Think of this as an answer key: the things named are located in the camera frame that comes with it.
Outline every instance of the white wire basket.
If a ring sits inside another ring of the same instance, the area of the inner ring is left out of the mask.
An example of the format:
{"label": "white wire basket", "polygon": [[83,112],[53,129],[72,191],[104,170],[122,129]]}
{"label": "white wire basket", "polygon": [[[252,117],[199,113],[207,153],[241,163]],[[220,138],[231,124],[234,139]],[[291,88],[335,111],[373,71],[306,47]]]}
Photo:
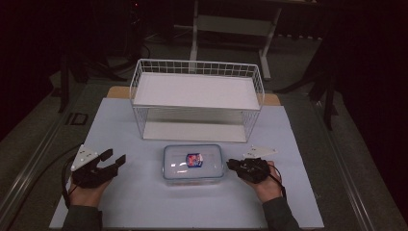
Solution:
{"label": "white wire basket", "polygon": [[141,59],[130,86],[150,140],[247,142],[264,97],[255,64]]}

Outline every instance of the container lid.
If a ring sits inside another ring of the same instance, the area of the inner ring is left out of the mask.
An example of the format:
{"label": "container lid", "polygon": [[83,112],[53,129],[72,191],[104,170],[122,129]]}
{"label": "container lid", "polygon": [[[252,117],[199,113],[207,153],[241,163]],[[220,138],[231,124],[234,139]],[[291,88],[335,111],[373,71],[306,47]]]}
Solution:
{"label": "container lid", "polygon": [[220,178],[224,174],[221,148],[217,144],[169,145],[165,148],[166,180]]}

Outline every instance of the wire rack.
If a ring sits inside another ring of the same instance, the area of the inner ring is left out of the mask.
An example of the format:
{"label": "wire rack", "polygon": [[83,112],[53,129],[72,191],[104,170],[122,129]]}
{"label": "wire rack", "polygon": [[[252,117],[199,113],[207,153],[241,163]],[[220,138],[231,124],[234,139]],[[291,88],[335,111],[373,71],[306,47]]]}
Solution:
{"label": "wire rack", "polygon": [[[140,78],[144,72],[149,73],[169,73],[189,76],[218,76],[231,78],[250,78],[253,83],[256,97],[259,104],[259,110],[251,111],[222,111],[220,109],[191,109],[191,108],[146,108],[138,107],[133,99],[137,95]],[[153,111],[155,115],[160,115],[161,119],[168,117],[168,120],[188,121],[191,123],[240,123],[244,132],[244,139],[247,141],[258,118],[258,114],[264,104],[264,88],[259,68],[255,64],[235,64],[219,62],[200,62],[200,61],[175,61],[175,60],[151,60],[140,59],[135,69],[130,88],[130,99],[134,108],[135,117],[139,127],[140,134],[143,136],[146,122]],[[196,115],[202,115],[206,119],[197,118]]]}

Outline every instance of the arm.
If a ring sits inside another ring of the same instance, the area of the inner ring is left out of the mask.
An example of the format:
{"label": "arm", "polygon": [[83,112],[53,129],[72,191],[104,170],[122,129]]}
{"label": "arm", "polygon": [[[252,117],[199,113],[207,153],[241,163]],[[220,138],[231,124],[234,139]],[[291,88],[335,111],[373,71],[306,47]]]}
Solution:
{"label": "arm", "polygon": [[102,212],[98,211],[98,205],[109,183],[110,181],[105,182],[95,189],[82,189],[71,184],[71,206],[64,221],[63,231],[102,230]]}
{"label": "arm", "polygon": [[[268,162],[270,166],[274,166],[274,162]],[[270,174],[280,180],[274,167],[270,168]],[[301,230],[296,219],[292,215],[288,202],[282,197],[281,188],[279,185],[268,177],[265,181],[259,184],[246,182],[257,194],[259,200],[263,203],[265,219],[268,223],[270,231],[292,231]]]}

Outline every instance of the dark background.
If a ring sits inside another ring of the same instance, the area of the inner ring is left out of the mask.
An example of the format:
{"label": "dark background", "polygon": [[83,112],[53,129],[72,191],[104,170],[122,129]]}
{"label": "dark background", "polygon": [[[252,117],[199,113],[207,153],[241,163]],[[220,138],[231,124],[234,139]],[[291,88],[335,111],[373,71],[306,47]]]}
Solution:
{"label": "dark background", "polygon": [[[168,29],[168,25],[191,25],[191,2],[149,1],[150,7],[146,6],[145,9],[145,20],[170,38],[172,31]],[[112,13],[101,11],[100,18],[115,19],[105,23],[105,32],[120,28],[112,25],[129,22],[128,18],[120,17],[120,12],[126,9],[127,3],[129,2],[122,1],[121,4],[125,7]],[[92,32],[97,28],[93,28],[94,17],[89,14],[90,1],[8,0],[0,4],[2,140],[51,92],[48,77],[60,68],[61,35],[69,34],[70,39],[84,44],[84,49],[88,49],[90,54],[104,55],[113,48],[106,47],[107,43],[102,39],[104,37],[95,36],[101,30]],[[320,59],[316,59],[315,63],[324,67],[322,60],[335,57],[338,69],[336,89],[343,95],[344,103],[395,203],[408,220],[408,155],[405,146],[408,143],[408,97],[405,96],[408,82],[405,80],[408,77],[408,18],[405,13],[408,11],[408,3],[353,1],[345,2],[344,6],[353,7],[353,10],[336,14],[327,9],[294,6],[284,8],[277,33],[291,35],[294,39],[299,36],[325,37],[323,42],[330,47],[330,52],[320,54]],[[266,8],[260,10],[262,13],[256,14],[255,5],[243,11],[238,4],[236,9],[239,14],[247,17],[268,17]],[[210,13],[237,13],[217,2],[204,10]],[[327,18],[336,20],[327,24]],[[87,27],[91,28],[88,33],[84,32]],[[122,35],[124,30],[115,33]],[[120,43],[125,39],[117,38],[118,46],[115,51],[120,53],[124,49]]]}

